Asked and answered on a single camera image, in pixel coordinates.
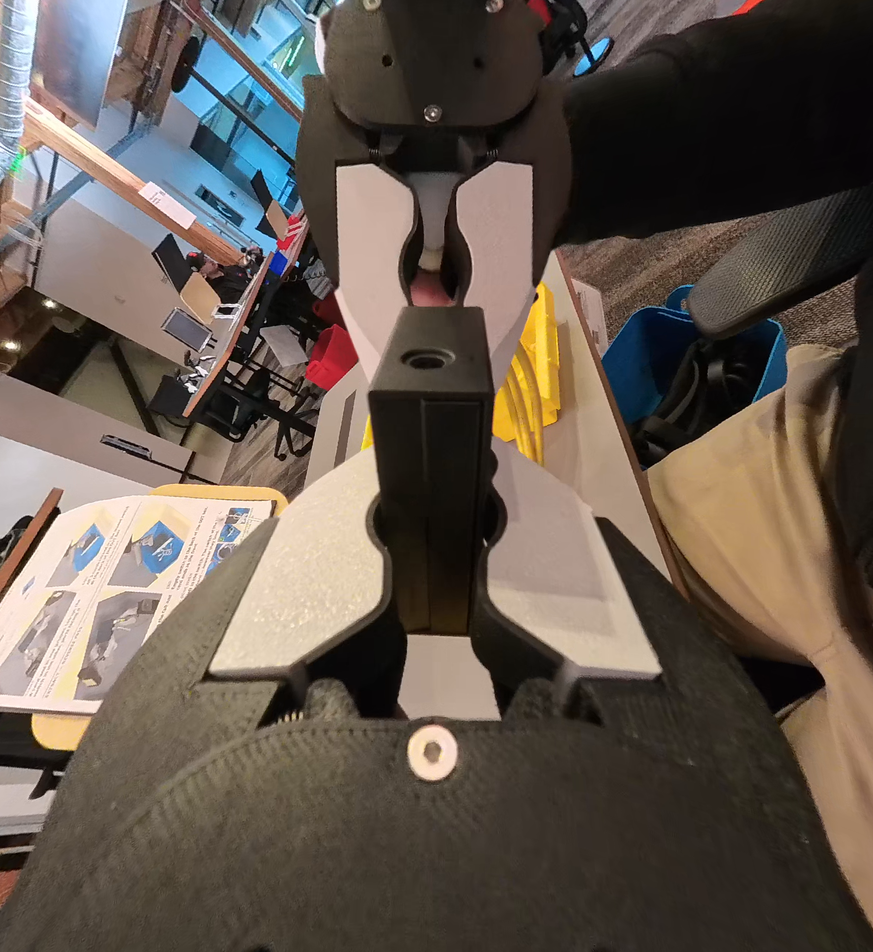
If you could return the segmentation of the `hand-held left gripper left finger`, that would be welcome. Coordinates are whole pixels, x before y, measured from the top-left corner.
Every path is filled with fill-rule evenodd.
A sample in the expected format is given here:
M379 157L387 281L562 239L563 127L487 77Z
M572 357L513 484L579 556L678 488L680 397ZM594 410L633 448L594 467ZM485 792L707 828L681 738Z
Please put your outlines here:
M384 604L385 557L371 540L379 494L365 449L308 486L276 521L208 673L296 678Z

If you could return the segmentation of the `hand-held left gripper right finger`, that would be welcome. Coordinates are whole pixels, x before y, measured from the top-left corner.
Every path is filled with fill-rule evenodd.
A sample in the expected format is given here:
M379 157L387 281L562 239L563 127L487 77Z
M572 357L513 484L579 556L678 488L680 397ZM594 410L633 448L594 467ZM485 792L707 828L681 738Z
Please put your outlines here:
M591 508L513 446L491 449L505 509L488 556L492 606L552 649L567 675L659 675Z

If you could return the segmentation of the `yellow plastic bin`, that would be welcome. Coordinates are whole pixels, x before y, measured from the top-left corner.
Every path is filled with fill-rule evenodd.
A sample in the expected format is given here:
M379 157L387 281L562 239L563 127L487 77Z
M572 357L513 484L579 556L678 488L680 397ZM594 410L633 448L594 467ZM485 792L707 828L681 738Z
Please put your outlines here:
M519 341L530 374L517 351L504 387L512 393L514 409L523 411L528 432L540 437L546 425L557 421L562 407L556 308L545 282L537 285Z

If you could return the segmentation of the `black network switch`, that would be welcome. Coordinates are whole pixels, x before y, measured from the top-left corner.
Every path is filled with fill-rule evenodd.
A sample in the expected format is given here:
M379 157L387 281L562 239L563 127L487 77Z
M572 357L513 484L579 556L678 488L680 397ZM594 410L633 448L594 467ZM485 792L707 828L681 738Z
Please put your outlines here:
M369 390L377 523L409 634L466 636L494 402L481 308L407 306Z

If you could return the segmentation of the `person's right forearm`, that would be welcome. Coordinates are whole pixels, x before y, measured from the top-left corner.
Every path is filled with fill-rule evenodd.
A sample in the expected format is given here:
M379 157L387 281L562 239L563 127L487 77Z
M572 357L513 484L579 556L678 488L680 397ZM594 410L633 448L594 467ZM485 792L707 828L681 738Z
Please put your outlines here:
M570 83L556 244L643 238L873 184L873 1L760 2Z

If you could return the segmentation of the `long wooden office desk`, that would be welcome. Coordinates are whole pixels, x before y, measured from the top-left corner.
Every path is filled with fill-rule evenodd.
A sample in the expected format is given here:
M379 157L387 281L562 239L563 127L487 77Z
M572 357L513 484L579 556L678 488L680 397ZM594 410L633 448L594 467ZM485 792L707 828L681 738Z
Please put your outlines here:
M252 317L263 313L264 304L261 300L264 290L271 290L272 285L280 284L287 277L296 265L305 241L291 251L289 258L286 258L276 247L276 250L264 259L240 301L218 308L220 314L216 316L216 321L218 324L224 324L224 327L218 328L215 325L214 360L209 365L200 366L200 369L205 370L206 373L201 376L199 386L190 395L189 401L181 411L183 418L191 418L205 398L211 395L214 386L224 382L224 375L230 363L233 362L235 348L245 328Z

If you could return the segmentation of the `tan chair back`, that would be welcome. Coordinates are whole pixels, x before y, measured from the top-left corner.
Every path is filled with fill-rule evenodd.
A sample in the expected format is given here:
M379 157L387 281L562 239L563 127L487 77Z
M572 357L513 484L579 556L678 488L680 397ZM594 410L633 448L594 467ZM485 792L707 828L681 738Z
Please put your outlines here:
M179 291L187 310L204 326L211 327L216 320L221 300L216 291L197 271L192 271Z

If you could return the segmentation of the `blue plastic bin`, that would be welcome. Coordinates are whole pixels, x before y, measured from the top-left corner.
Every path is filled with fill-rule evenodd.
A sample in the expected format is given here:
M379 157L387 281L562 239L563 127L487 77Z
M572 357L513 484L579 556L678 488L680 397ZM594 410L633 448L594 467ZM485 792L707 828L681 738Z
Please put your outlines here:
M692 323L682 285L660 306L639 308L602 365L642 470L784 387L787 338L767 319L723 341Z

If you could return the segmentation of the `black monitor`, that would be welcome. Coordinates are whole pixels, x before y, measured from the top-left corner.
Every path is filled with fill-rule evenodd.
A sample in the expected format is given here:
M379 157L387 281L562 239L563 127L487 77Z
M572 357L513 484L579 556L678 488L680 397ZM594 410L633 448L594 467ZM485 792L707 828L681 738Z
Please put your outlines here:
M181 292L192 278L193 271L186 256L182 253L175 235L171 232L167 233L153 249L152 256L175 291L181 295Z

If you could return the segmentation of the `white hanging sign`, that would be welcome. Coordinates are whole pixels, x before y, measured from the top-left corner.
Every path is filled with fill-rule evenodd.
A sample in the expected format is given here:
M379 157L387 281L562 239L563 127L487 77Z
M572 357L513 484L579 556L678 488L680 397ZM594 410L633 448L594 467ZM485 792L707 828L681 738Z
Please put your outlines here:
M183 230L189 230L196 222L196 215L189 208L156 183L144 184L138 195Z

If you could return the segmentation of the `grey tablet screen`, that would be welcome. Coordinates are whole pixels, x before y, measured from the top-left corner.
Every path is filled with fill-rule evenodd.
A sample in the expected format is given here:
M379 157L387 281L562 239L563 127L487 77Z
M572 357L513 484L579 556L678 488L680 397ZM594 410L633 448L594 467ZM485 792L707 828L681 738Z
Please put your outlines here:
M180 307L174 308L160 329L192 352L204 351L214 337L213 329Z

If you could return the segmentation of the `person's legs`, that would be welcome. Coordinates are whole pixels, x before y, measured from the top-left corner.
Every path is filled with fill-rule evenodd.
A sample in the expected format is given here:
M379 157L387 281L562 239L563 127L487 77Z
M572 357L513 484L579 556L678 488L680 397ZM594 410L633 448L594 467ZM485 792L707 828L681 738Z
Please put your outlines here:
M787 384L647 472L692 599L742 654L812 665L780 725L873 926L873 590L833 503L846 353L802 345Z

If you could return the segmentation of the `printed instruction sheet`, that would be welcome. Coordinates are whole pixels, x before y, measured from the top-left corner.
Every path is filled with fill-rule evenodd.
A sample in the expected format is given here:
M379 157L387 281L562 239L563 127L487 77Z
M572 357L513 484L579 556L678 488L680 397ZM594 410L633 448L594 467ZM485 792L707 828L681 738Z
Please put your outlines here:
M286 500L125 496L57 517L0 599L0 712L93 715L159 625Z

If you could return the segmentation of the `pale yellow board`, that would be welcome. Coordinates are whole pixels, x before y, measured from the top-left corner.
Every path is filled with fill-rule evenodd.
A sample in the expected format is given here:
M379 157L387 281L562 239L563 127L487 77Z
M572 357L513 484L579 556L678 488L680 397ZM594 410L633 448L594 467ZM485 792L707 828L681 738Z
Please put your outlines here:
M229 484L168 483L151 490L150 496L190 498L226 502L270 502L273 513L280 515L289 501L271 487ZM34 714L31 731L42 747L60 752L73 752L81 742L92 716Z

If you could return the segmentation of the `dark grey hanging panel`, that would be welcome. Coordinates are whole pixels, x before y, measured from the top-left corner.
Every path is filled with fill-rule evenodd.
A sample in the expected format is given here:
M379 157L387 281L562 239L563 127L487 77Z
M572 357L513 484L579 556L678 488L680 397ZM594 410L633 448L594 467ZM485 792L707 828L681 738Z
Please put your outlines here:
M95 129L126 1L40 1L31 80L58 109Z

